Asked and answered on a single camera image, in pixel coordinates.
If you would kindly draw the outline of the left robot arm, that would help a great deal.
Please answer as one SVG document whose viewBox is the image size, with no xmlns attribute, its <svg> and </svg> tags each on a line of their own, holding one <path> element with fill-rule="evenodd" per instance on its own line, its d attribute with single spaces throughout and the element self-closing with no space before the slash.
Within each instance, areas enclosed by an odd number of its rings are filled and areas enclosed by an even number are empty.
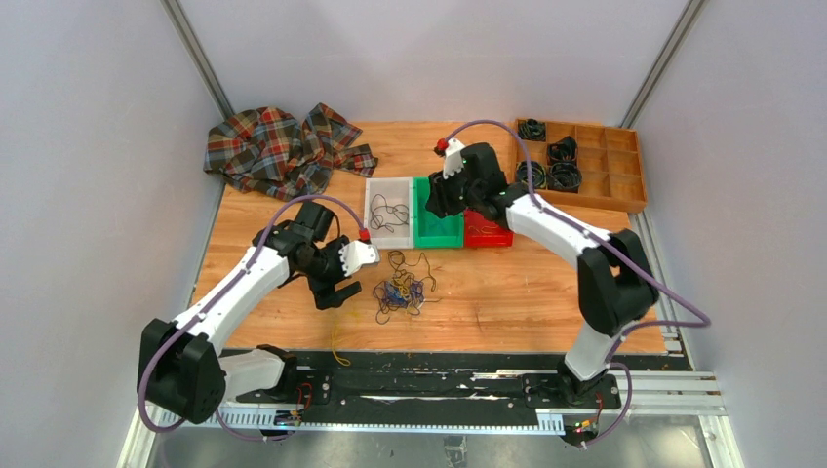
<svg viewBox="0 0 827 468">
<path fill-rule="evenodd" d="M 326 238 L 335 213 L 326 195 L 294 198 L 294 219 L 278 210 L 237 265 L 205 296 L 171 321 L 152 320 L 142 331 L 138 413 L 153 432 L 202 423 L 238 396 L 262 392 L 276 403 L 300 395 L 296 358 L 272 345 L 244 354 L 223 353 L 229 337 L 272 291 L 303 277 L 317 309 L 338 308 L 359 293 L 352 276 L 377 265 L 380 253 L 362 222 L 351 240 Z"/>
</svg>

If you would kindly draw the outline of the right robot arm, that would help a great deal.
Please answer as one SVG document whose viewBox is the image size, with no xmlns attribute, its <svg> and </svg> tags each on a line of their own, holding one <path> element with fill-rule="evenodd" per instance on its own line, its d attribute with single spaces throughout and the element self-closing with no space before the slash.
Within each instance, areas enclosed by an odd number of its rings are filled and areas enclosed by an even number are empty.
<svg viewBox="0 0 827 468">
<path fill-rule="evenodd" d="M 629 229 L 609 232 L 583 223 L 531 195 L 523 183 L 508 182 L 487 143 L 441 139 L 434 151 L 443 167 L 428 178 L 428 212 L 439 218 L 477 213 L 538 242 L 574 268 L 584 324 L 557 367 L 557 390 L 566 404 L 583 406 L 596 394 L 621 333 L 659 299 L 648 281 L 650 265 L 639 237 Z"/>
</svg>

